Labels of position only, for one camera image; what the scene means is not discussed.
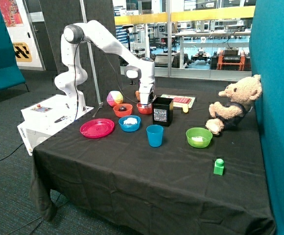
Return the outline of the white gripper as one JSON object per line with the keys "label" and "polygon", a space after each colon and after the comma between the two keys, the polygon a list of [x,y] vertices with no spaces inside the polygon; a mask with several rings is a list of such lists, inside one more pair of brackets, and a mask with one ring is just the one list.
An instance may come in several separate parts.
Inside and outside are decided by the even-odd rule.
{"label": "white gripper", "polygon": [[140,94],[140,103],[142,105],[149,104],[154,98],[154,83],[140,83],[139,94]]}

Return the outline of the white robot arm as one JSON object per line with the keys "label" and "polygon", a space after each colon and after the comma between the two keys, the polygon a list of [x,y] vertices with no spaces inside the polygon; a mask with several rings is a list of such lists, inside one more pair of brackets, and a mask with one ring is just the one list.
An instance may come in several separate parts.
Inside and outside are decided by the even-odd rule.
{"label": "white robot arm", "polygon": [[84,95],[76,86],[84,83],[87,72],[80,64],[79,45],[92,42],[108,54],[116,54],[123,58],[128,65],[125,75],[133,78],[136,73],[140,81],[138,97],[142,105],[148,105],[154,100],[155,64],[149,58],[138,58],[121,44],[101,23],[91,20],[88,23],[69,24],[61,36],[62,63],[68,71],[56,76],[54,82],[58,89],[68,97],[68,106],[72,114],[81,114],[86,109]]}

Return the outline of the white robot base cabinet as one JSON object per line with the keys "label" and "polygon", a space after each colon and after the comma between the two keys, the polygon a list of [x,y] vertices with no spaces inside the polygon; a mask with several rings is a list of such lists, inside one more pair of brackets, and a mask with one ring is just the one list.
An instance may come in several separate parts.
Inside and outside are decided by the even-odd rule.
{"label": "white robot base cabinet", "polygon": [[86,106],[66,95],[56,94],[21,110],[24,122],[17,126],[28,154],[34,147],[55,135],[75,120],[90,112],[93,107]]}

